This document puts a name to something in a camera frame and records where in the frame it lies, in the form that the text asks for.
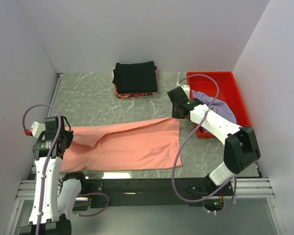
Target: black metal base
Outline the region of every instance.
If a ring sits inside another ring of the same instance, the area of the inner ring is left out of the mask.
[[[211,188],[205,178],[179,178],[175,185],[181,196],[195,200],[207,196],[216,188]],[[221,191],[224,196],[232,196],[231,183]],[[171,179],[99,179],[87,180],[86,192],[103,192],[109,199],[109,206],[155,206],[189,204],[179,199],[172,188]],[[102,208],[106,199],[91,197],[91,208]],[[190,206],[202,206],[202,203],[190,203]]]

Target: purple cloth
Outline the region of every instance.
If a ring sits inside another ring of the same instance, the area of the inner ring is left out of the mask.
[[[192,90],[192,94],[193,94],[193,98],[197,98],[201,100],[206,105],[208,105],[213,100],[212,97],[207,96],[203,92],[196,92]],[[216,99],[210,106],[210,109],[214,111],[215,113],[219,114],[221,117],[225,118],[226,120],[237,124],[234,113],[230,110],[229,106],[225,102]]]

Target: folded black clothing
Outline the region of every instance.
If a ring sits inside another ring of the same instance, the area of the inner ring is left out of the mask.
[[[158,91],[153,61],[139,64],[116,64],[113,81],[119,94],[153,93]]]

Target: stack of folded clothes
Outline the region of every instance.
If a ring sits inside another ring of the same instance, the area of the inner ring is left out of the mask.
[[[153,61],[116,64],[113,70],[114,94],[118,98],[152,95],[158,91],[158,71]]]

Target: floor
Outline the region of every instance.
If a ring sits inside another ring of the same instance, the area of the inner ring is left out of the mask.
[[[33,202],[25,201],[15,235],[27,226]],[[91,214],[98,209],[84,211]],[[277,235],[265,198],[237,199],[214,216],[202,207],[108,207],[94,217],[71,214],[72,235]]]
[[[109,125],[170,117],[172,104],[167,92],[174,89],[184,72],[160,72],[158,92],[153,96],[118,99],[113,95],[112,73],[65,73],[60,75],[53,105],[72,126]],[[180,121],[180,143],[193,130],[194,125]],[[198,139],[192,136],[182,154],[182,167],[176,177],[205,177],[223,160],[223,145],[217,139]],[[91,179],[111,178],[169,178],[171,169],[128,170],[102,172],[83,170]],[[241,177],[258,177],[253,164]]]

